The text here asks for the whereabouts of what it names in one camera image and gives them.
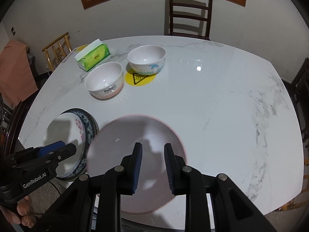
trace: white bowl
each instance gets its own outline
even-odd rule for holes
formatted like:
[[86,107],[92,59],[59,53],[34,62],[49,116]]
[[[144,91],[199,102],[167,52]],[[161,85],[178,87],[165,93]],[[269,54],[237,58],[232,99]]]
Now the white bowl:
[[85,79],[86,89],[96,98],[108,99],[123,87],[123,69],[120,63],[108,62],[94,68]]
[[121,196],[121,211],[149,213],[174,198],[165,168],[164,145],[171,143],[175,155],[186,160],[180,138],[166,123],[144,115],[124,116],[108,123],[89,147],[87,173],[92,177],[120,165],[124,156],[132,154],[136,142],[143,145],[138,186],[133,196]]
[[129,52],[128,61],[134,71],[142,75],[158,73],[165,63],[165,50],[157,45],[144,45]]

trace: blue patterned plate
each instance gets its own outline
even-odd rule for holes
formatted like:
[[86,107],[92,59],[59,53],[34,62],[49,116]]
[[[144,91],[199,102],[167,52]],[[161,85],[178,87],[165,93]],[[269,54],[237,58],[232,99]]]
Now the blue patterned plate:
[[85,130],[85,149],[80,158],[80,162],[77,164],[73,172],[70,173],[69,175],[66,175],[65,177],[57,177],[57,179],[62,181],[73,181],[86,170],[86,156],[89,149],[89,145],[91,144],[91,141],[97,134],[98,129],[95,124],[94,118],[89,113],[87,113],[82,109],[73,108],[65,111],[64,113],[76,114],[81,119],[81,122]]

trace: stacked plates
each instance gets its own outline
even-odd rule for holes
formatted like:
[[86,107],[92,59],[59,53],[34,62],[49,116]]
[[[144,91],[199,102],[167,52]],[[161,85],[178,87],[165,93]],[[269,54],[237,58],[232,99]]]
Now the stacked plates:
[[96,133],[93,117],[79,108],[63,112],[50,123],[44,135],[44,146],[59,140],[76,146],[76,154],[59,163],[58,179],[73,181],[86,170],[86,155]]

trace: ceramic bowl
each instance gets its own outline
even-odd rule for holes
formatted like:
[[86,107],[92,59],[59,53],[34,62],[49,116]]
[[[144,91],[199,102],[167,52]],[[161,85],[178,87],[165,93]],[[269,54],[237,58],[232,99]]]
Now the ceramic bowl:
[[108,62],[94,68],[85,79],[86,89],[96,98],[108,99],[123,87],[123,69],[120,63]]
[[174,198],[165,168],[164,145],[171,143],[175,155],[186,160],[180,138],[166,123],[144,115],[124,116],[108,123],[89,147],[87,173],[92,177],[120,165],[136,142],[143,145],[138,186],[133,196],[121,196],[121,211],[142,214],[155,211]]
[[65,144],[72,143],[76,146],[75,155],[59,162],[56,168],[57,177],[66,177],[76,169],[85,149],[85,136],[82,121],[74,113],[60,114],[49,124],[43,138],[44,146],[59,140]]
[[165,55],[165,50],[160,46],[144,45],[130,51],[127,59],[135,72],[151,75],[163,68]]
[[77,166],[69,175],[66,175],[65,177],[61,177],[61,178],[57,177],[59,180],[70,182],[70,181],[75,180],[79,175],[85,172],[86,156],[87,156],[87,152],[89,149],[89,145],[98,131],[97,131],[97,125],[95,123],[95,120],[88,112],[82,109],[79,109],[79,108],[72,108],[72,109],[65,111],[64,113],[73,113],[77,115],[80,118],[84,126],[84,129],[85,129],[85,148],[83,150],[83,153],[81,154],[81,157],[77,163]]

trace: green tissue box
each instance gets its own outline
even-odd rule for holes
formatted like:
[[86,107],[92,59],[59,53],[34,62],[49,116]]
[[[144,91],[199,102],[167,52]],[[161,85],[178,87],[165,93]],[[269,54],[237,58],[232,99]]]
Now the green tissue box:
[[103,44],[100,39],[97,39],[81,50],[75,56],[75,59],[81,69],[89,71],[109,55],[110,52],[107,45]]

